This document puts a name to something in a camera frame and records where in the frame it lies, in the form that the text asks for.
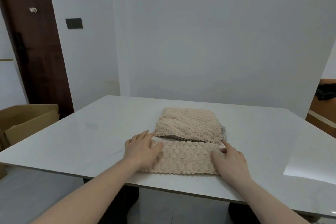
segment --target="forearm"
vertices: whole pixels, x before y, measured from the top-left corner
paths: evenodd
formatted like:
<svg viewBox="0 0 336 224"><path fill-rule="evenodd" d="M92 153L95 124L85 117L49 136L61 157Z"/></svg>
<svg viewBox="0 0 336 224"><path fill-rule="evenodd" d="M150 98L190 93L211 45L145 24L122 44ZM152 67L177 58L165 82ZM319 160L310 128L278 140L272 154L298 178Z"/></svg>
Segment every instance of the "forearm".
<svg viewBox="0 0 336 224"><path fill-rule="evenodd" d="M246 200L261 224L308 223L254 181L239 185L236 189L241 197Z"/></svg>
<svg viewBox="0 0 336 224"><path fill-rule="evenodd" d="M135 173L121 160L53 205L32 224L96 224L124 183Z"/></svg>

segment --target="bubble-textured cloth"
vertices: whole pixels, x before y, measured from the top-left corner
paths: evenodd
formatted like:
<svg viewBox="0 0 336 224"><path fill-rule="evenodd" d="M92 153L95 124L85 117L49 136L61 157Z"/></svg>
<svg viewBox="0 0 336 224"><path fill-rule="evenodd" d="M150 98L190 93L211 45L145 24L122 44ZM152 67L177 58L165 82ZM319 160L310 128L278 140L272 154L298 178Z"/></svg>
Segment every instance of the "bubble-textured cloth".
<svg viewBox="0 0 336 224"><path fill-rule="evenodd" d="M161 141L152 141L154 147ZM142 170L146 173L166 174L209 174L219 175L210 159L210 151L221 153L220 146L214 143L164 141L158 158L151 169Z"/></svg>
<svg viewBox="0 0 336 224"><path fill-rule="evenodd" d="M212 111L167 107L156 123L157 137L221 144L226 140L225 128Z"/></svg>

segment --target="black light switch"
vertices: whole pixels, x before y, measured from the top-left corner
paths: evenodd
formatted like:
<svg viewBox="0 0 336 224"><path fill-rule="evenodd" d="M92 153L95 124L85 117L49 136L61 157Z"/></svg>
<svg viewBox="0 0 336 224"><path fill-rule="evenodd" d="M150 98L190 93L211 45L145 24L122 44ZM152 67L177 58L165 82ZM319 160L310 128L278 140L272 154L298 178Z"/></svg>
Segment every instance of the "black light switch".
<svg viewBox="0 0 336 224"><path fill-rule="evenodd" d="M65 19L68 29L78 29L83 28L83 23L81 18L75 19Z"/></svg>

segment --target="wooden door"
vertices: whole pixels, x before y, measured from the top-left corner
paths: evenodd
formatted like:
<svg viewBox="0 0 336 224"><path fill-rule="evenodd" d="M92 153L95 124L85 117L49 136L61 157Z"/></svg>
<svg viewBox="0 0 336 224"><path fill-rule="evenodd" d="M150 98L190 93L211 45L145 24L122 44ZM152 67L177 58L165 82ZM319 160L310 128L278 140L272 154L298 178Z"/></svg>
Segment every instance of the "wooden door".
<svg viewBox="0 0 336 224"><path fill-rule="evenodd" d="M30 104L58 104L61 118L74 112L51 0L2 0Z"/></svg>

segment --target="hand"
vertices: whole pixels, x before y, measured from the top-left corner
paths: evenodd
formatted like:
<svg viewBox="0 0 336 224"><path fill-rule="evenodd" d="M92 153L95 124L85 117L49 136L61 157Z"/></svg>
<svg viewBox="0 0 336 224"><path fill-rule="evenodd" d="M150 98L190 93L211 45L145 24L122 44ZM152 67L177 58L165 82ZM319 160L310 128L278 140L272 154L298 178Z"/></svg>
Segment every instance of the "hand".
<svg viewBox="0 0 336 224"><path fill-rule="evenodd" d="M154 148L150 148L152 137L155 133L148 133L146 130L135 135L125 142L124 160L130 161L136 171L144 168L151 168L154 160L162 150L164 144L159 143Z"/></svg>
<svg viewBox="0 0 336 224"><path fill-rule="evenodd" d="M226 158L220 157L214 151L210 153L211 159L223 179L235 189L253 181L244 155L233 148L227 141L223 141L223 144L226 148L222 148L221 152L226 153Z"/></svg>

